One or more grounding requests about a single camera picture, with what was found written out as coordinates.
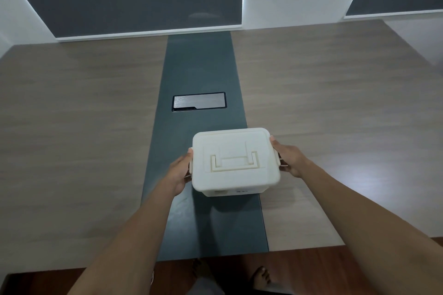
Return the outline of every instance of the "white lid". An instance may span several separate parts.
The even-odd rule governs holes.
[[[280,160],[263,128],[197,133],[192,139],[192,185],[199,192],[280,181]]]

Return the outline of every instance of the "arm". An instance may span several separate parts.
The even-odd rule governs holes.
[[[383,294],[443,294],[443,248],[424,233],[329,176],[295,146],[281,145],[283,171],[300,177],[371,283]]]
[[[189,149],[175,160],[148,199],[126,222],[111,244],[83,272],[68,295],[149,294],[173,198],[185,188]]]

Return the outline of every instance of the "person's left hand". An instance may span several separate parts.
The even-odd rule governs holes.
[[[186,155],[182,155],[169,165],[164,180],[174,186],[174,194],[177,196],[185,188],[185,184],[191,181],[189,174],[189,162],[192,159],[192,148],[188,149]]]

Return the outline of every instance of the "white plastic box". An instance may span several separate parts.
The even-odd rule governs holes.
[[[208,197],[259,194],[280,181],[280,160],[263,128],[197,133],[192,186]]]

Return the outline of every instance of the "bare foot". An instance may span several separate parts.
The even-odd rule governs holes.
[[[253,289],[263,290],[269,283],[271,283],[271,276],[269,275],[268,270],[261,266],[254,272],[250,282]]]
[[[201,259],[194,259],[192,262],[192,273],[197,278],[204,277],[215,280],[208,263]]]

